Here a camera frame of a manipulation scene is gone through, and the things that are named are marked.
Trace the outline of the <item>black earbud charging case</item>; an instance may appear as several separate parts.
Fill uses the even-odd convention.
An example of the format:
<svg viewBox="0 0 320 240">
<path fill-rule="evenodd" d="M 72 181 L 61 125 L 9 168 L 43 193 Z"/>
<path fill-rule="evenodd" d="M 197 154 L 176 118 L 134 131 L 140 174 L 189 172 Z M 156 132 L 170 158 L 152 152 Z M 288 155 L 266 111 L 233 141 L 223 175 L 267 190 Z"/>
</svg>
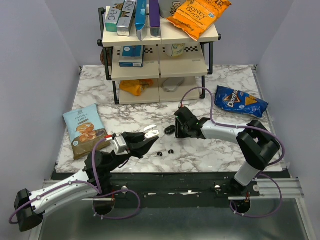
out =
<svg viewBox="0 0 320 240">
<path fill-rule="evenodd" d="M 168 127 L 166 127 L 166 128 L 164 129 L 164 133 L 165 133 L 166 135 L 172 135 L 172 134 L 175 133 L 175 131 L 176 131 L 176 126 L 175 126 L 175 125 L 170 125 L 170 126 L 168 126 Z"/>
</svg>

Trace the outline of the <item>white earbud charging case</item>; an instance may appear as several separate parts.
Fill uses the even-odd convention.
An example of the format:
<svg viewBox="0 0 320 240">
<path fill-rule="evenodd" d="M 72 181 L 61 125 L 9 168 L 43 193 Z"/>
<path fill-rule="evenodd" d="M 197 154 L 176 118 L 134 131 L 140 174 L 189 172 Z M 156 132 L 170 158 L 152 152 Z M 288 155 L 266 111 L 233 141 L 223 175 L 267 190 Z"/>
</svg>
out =
<svg viewBox="0 0 320 240">
<path fill-rule="evenodd" d="M 145 139 L 151 139 L 154 137 L 158 137 L 160 134 L 160 132 L 155 124 L 145 127 L 143 130 L 143 133 L 144 133 Z"/>
</svg>

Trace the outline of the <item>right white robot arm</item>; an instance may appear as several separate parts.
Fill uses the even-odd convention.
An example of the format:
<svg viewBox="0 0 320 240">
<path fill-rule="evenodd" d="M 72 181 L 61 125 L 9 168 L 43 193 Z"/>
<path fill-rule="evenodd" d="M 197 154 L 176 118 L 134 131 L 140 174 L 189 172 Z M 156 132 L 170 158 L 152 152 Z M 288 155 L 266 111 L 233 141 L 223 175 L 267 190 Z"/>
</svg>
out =
<svg viewBox="0 0 320 240">
<path fill-rule="evenodd" d="M 258 120 L 252 120 L 247 125 L 227 127 L 222 123 L 213 123 L 210 118 L 197 119 L 185 106 L 174 115 L 175 137 L 178 139 L 214 139 L 239 145 L 245 162 L 230 183 L 230 191 L 236 196 L 247 192 L 249 183 L 269 165 L 281 148 L 276 138 Z"/>
</svg>

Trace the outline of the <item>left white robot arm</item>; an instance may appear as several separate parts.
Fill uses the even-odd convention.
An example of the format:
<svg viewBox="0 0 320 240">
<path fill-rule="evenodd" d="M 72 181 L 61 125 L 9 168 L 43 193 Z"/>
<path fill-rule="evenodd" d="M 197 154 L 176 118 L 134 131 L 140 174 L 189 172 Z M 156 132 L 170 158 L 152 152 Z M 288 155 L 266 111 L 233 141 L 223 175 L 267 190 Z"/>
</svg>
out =
<svg viewBox="0 0 320 240">
<path fill-rule="evenodd" d="M 16 195 L 15 211 L 9 217 L 9 223 L 18 225 L 20 232 L 26 232 L 39 226 L 45 217 L 65 205 L 87 198 L 113 199 L 115 194 L 128 192 L 126 187 L 113 187 L 111 172 L 124 167 L 131 157 L 143 158 L 159 139 L 159 134 L 154 129 L 107 135 L 101 141 L 110 141 L 111 152 L 99 151 L 94 146 L 85 161 L 84 169 L 40 190 L 20 190 Z"/>
</svg>

